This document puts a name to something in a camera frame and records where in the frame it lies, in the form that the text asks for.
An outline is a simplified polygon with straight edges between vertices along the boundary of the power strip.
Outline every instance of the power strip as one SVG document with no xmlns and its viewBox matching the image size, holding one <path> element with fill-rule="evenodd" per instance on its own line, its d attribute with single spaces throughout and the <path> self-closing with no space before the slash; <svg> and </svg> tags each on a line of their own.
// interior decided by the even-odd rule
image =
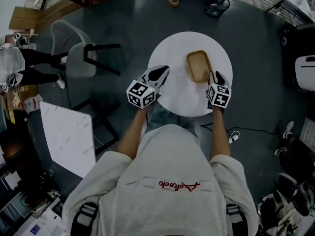
<svg viewBox="0 0 315 236">
<path fill-rule="evenodd" d="M 232 142 L 236 141 L 236 140 L 239 138 L 239 136 L 240 136 L 240 133 L 238 133 L 238 135 L 234 135 L 234 136 L 230 137 L 230 138 L 228 139 L 228 141 L 229 141 L 230 144 L 231 144 Z"/>
</svg>

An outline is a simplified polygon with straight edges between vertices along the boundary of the black pants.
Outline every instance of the black pants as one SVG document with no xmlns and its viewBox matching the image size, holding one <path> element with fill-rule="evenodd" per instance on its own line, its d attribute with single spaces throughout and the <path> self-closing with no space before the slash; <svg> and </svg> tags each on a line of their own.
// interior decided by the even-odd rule
<svg viewBox="0 0 315 236">
<path fill-rule="evenodd" d="M 310 156 L 310 149 L 300 140 L 294 140 L 285 156 L 280 157 L 280 164 L 284 172 L 293 177 L 298 184 L 313 181 L 314 164 Z"/>
<path fill-rule="evenodd" d="M 30 66 L 42 63 L 59 64 L 61 59 L 59 55 L 51 56 L 50 54 L 40 53 L 38 51 L 30 49 L 20 49 L 20 51 L 25 60 L 25 70 L 19 72 L 23 74 L 20 85 L 37 85 L 49 82 L 56 82 L 58 80 L 57 74 L 44 74 L 34 68 L 30 68 Z"/>
</svg>

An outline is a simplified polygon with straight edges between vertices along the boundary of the pants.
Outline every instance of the pants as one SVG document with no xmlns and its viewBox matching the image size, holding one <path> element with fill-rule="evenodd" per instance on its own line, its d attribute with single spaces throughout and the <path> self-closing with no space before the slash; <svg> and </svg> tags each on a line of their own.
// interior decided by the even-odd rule
<svg viewBox="0 0 315 236">
<path fill-rule="evenodd" d="M 294 140 L 291 151 L 280 157 L 280 165 L 284 172 L 293 177 L 298 184 L 313 180 L 315 166 L 309 155 L 310 149 L 300 140 Z"/>
<path fill-rule="evenodd" d="M 37 85 L 49 82 L 56 82 L 58 80 L 57 74 L 43 74 L 34 68 L 30 68 L 31 65 L 37 64 L 59 64 L 60 56 L 40 53 L 30 49 L 20 49 L 23 58 L 25 60 L 25 70 L 19 73 L 23 74 L 23 78 L 20 85 Z"/>
<path fill-rule="evenodd" d="M 154 108 L 152 118 L 147 126 L 146 132 L 157 129 L 167 124 L 175 124 L 188 130 L 194 136 L 197 136 L 195 125 L 192 118 L 178 116 L 163 108 L 159 103 Z"/>
</svg>

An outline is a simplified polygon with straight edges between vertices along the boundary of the black strap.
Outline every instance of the black strap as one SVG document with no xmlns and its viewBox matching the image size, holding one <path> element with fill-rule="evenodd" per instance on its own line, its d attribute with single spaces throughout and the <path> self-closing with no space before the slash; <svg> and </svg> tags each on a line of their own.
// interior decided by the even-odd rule
<svg viewBox="0 0 315 236">
<path fill-rule="evenodd" d="M 238 205 L 226 205 L 226 213 L 232 222 L 233 236 L 248 236 L 247 220 Z"/>
<path fill-rule="evenodd" d="M 77 214 L 74 216 L 71 236 L 90 236 L 93 221 L 97 215 L 98 206 L 94 203 L 84 203 Z"/>
</svg>

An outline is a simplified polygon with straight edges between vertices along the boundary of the round white table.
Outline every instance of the round white table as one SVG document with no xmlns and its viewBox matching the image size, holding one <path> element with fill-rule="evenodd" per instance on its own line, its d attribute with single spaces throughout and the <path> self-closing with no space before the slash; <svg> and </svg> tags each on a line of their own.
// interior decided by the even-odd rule
<svg viewBox="0 0 315 236">
<path fill-rule="evenodd" d="M 223 74 L 231 87 L 233 71 L 227 53 L 217 41 L 201 33 L 186 31 L 167 37 L 155 48 L 149 60 L 148 68 L 156 65 L 170 67 L 157 101 L 180 116 L 197 117 L 212 112 L 207 108 L 208 83 L 193 82 L 187 68 L 187 54 L 199 50 L 207 53 L 212 70 Z"/>
</svg>

